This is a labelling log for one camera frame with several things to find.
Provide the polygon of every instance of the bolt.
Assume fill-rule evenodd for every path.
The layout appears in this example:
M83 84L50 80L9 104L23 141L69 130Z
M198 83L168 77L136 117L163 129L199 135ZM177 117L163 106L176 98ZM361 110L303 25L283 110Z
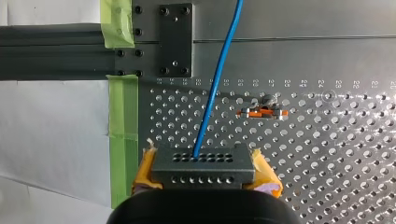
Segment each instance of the bolt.
M125 76L125 72L124 72L123 70L120 70L120 71L117 73L117 75L119 75L119 76Z
M140 29L140 28L136 28L136 29L134 29L134 34L135 35L142 35L143 34L143 30Z
M184 67L184 68L182 68L182 69L180 70L181 74L188 74L189 71L190 71L189 68L186 68L186 67Z
M136 55L137 57L142 57L144 54L145 54L145 52L143 50L141 50L141 49L137 49L134 52L134 55Z
M167 7L161 7L160 8L160 14L163 16L169 15L169 9Z
M137 77L142 77L143 76L143 71L142 70L136 70L134 73L136 74Z
M162 74L168 74L169 73L169 68L162 67L160 71L161 71Z
M119 50L117 50L117 55L119 57L123 57L123 56L125 56L125 52L122 49L119 49Z
M188 7L183 7L181 9L181 14L183 15L189 15L190 14L190 9Z
M134 12L136 14L142 14L143 13L143 8L140 7L140 6L137 6L137 7L134 8Z

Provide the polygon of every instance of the white wall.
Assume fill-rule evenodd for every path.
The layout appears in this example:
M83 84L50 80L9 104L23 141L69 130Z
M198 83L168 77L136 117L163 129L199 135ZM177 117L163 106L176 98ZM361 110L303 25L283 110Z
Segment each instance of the white wall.
M0 25L100 23L100 0L0 0Z
M111 209L0 178L0 223L105 224Z

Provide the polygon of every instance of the metal plate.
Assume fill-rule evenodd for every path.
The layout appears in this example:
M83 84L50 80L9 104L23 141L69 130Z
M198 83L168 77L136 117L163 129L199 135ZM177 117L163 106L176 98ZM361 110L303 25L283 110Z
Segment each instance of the metal plate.
M158 46L138 47L140 142L192 151L221 44L196 44L194 79L155 77ZM261 147L303 223L396 222L395 55L396 39L234 43L205 146ZM235 117L264 93L289 119Z
M158 11L162 14L158 72L163 77L191 77L193 5L161 5Z
M236 1L186 0L195 5L195 40L223 40ZM177 0L136 0L134 27L144 34L136 41L159 41L158 6ZM396 2L391 0L246 0L234 38L396 35Z
M155 156L151 177L168 189L241 189L254 179L245 144L203 148L193 158L188 148L162 147Z

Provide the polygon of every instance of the green tape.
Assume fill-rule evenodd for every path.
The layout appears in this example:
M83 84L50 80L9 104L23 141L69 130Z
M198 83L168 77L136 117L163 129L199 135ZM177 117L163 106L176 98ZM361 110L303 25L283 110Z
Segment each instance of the green tape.
M107 49L134 48L131 0L101 0L100 17Z
M138 169L138 79L107 76L109 95L111 207L131 196Z

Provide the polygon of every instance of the blue cable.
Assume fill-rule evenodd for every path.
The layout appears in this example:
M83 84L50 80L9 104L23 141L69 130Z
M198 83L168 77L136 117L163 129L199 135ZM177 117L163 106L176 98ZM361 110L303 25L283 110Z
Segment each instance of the blue cable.
M199 156L199 151L201 150L202 142L204 141L205 131L207 128L207 123L210 119L210 114L212 112L213 104L215 103L216 93L219 88L219 82L221 78L221 72L224 67L225 60L227 58L228 50L231 46L231 42L233 40L233 34L235 33L236 27L238 26L239 18L242 12L242 5L244 4L244 0L238 0L236 4L235 13L233 14L233 22L231 23L230 29L228 31L227 37L225 39L224 45L221 50L221 54L219 56L218 66L216 68L216 74L213 78L212 87L210 89L209 98L207 99L206 109L204 113L204 119L201 123L201 127L198 132L198 137L195 142L193 157Z

